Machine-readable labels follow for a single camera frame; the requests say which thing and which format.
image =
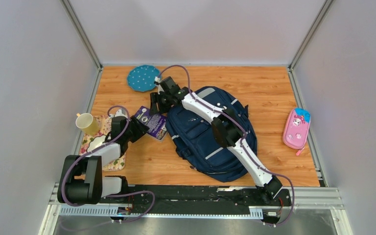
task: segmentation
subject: floral placemat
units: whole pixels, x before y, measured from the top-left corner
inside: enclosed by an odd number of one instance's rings
[[[111,130],[111,123],[112,120],[107,115],[95,116],[94,117],[100,126],[100,130],[94,136],[90,136],[84,134],[83,141],[81,143],[80,148],[80,155],[87,153],[87,149],[91,145],[92,141],[94,141],[97,137],[104,138],[107,133]],[[126,154],[124,154],[121,158],[117,158],[116,160],[111,161],[109,164],[103,166],[104,171],[114,171],[114,170],[122,170],[124,168],[124,163],[126,160]]]

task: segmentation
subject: cartoon character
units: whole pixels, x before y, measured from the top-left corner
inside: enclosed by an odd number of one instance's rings
[[[295,115],[295,119],[293,120],[293,125],[299,126],[300,124],[305,123],[304,116]]]

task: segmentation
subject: blue polka dot object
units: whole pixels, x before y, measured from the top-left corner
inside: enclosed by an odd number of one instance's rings
[[[147,92],[156,87],[153,82],[158,75],[159,70],[152,65],[137,66],[127,76],[127,84],[134,91]]]

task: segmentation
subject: yellow mug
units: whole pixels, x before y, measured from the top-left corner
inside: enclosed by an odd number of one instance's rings
[[[89,113],[77,114],[75,125],[84,133],[94,136],[100,130],[96,119]]]

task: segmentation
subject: pink zipper pull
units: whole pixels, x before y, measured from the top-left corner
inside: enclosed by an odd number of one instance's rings
[[[300,153],[302,153],[302,151],[305,149],[305,147],[299,149],[297,152],[296,152],[296,156],[299,156]]]

